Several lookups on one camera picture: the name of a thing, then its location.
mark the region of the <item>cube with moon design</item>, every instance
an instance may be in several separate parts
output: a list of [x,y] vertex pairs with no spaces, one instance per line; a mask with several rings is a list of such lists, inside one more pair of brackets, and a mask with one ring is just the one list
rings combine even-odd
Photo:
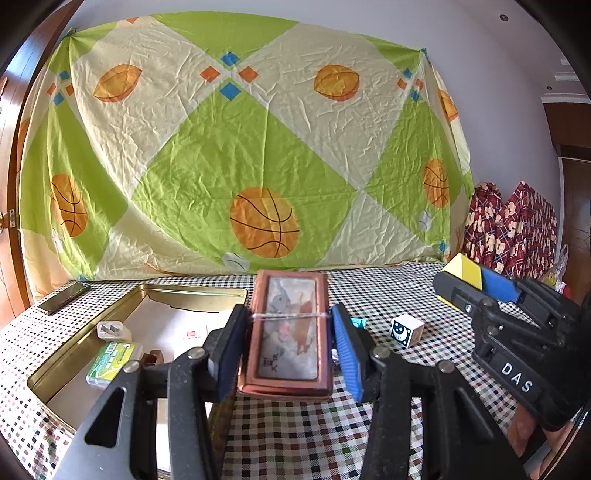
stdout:
[[408,348],[419,343],[421,335],[423,334],[423,327],[425,323],[416,319],[412,315],[405,313],[400,317],[392,320],[390,327],[390,337],[398,343]]

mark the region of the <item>red plaid fabric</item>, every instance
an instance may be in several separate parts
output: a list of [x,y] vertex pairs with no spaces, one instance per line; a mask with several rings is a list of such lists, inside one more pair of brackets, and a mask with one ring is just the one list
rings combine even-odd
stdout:
[[493,183],[476,187],[466,219],[462,253],[516,278],[540,278],[554,261],[557,222],[554,208],[520,182],[506,203]]

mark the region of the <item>ceiling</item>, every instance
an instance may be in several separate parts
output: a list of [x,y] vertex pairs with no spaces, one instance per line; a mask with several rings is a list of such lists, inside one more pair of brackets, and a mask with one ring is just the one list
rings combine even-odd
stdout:
[[[454,0],[521,66],[543,102],[591,103],[548,32],[515,0]],[[500,15],[506,15],[502,21]]]

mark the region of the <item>hanging bedsheet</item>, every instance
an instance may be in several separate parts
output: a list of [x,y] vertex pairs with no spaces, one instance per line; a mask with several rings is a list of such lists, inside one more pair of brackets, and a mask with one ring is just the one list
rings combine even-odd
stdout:
[[443,259],[473,193],[426,52],[184,12],[67,36],[23,116],[28,280]]
[[476,187],[466,219],[462,253],[515,278],[540,278],[556,252],[554,208],[524,181],[502,201],[493,183]]

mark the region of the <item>orange diamond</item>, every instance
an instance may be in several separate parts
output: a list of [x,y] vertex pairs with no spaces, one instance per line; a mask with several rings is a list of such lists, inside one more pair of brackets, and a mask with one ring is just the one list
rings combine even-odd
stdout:
[[219,75],[220,73],[213,67],[207,67],[201,72],[201,76],[208,82],[214,81]]
[[258,77],[258,73],[250,67],[246,67],[244,70],[239,72],[238,75],[240,75],[248,83],[251,83],[256,77]]

